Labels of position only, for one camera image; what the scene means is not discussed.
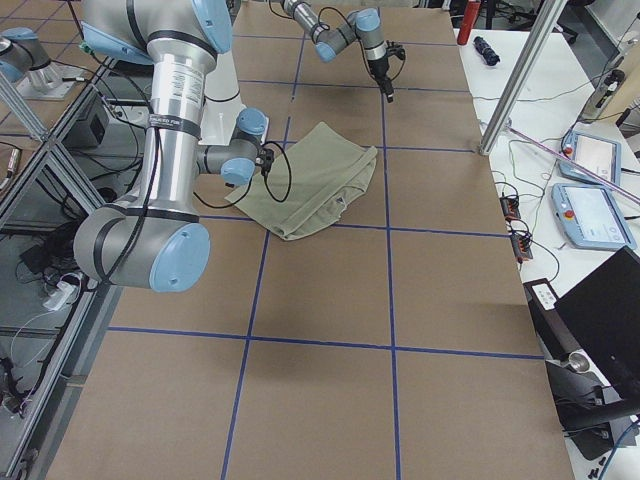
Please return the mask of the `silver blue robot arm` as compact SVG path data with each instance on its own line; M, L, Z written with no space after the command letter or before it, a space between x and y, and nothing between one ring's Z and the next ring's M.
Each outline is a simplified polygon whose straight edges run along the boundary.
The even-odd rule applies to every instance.
M296 22L312 41L321 61L329 63L351 44L357 43L368 76L388 103L394 101L393 81L406 62L402 44L387 40L376 8L355 10L344 15L336 7L316 12L308 1L278 1L281 12L267 2L276 16Z
M224 145L204 145L206 80L230 61L232 21L224 1L85 1L91 49L153 68L141 176L79 227L74 256L104 284L182 292L206 269L211 241L193 206L200 174L247 184L262 153L267 118L242 108Z

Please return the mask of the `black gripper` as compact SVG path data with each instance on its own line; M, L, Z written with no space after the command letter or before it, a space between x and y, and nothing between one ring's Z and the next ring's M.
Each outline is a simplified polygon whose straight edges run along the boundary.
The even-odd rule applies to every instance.
M388 76L389 60L381 57L368 61L369 71L377 83L380 83L380 90L388 103L394 101L394 87L392 80Z

